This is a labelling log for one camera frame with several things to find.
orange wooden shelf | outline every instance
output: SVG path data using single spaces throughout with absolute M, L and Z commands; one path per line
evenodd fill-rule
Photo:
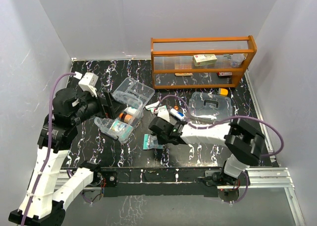
M 257 46 L 251 35 L 247 37 L 151 38 L 153 86 L 155 89 L 236 87 L 256 52 Z M 195 67 L 192 56 L 197 54 L 215 54 L 217 62 L 212 65 Z M 233 54 L 246 56 L 239 68 L 232 68 L 229 64 L 228 56 Z M 223 81 L 212 74 L 215 72 L 232 72 L 232 76 Z M 183 83 L 164 84 L 166 80 L 179 78 L 171 76 L 174 73 L 193 73 L 194 75 L 195 73 L 209 73 L 212 75 L 212 83 L 202 81 L 201 83 L 188 82 L 186 85 Z

small box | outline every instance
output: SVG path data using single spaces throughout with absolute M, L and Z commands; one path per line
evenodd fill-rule
M 218 76 L 232 76 L 232 72 L 217 72 Z
M 214 54 L 198 54 L 193 56 L 195 66 L 215 64 L 217 57 Z

orange object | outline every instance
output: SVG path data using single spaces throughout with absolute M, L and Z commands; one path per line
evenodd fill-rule
M 119 118 L 120 118 L 121 121 L 123 121 L 125 123 L 128 123 L 130 121 L 130 119 L 132 118 L 132 115 L 121 113 L 119 115 Z

white wall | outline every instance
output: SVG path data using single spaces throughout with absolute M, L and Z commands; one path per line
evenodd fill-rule
M 316 225 L 317 0 L 277 0 L 256 43 L 250 75 L 264 119 L 279 129 L 304 218 Z M 279 141 L 272 134 L 275 149 Z
M 150 38 L 257 36 L 276 0 L 40 0 L 71 57 L 149 58 Z
M 70 57 L 38 0 L 0 0 L 0 225 L 22 202 L 49 107 Z

yellow box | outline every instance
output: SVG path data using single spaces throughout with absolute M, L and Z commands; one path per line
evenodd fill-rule
M 195 66 L 215 64 L 217 57 L 214 54 L 198 54 L 193 56 Z

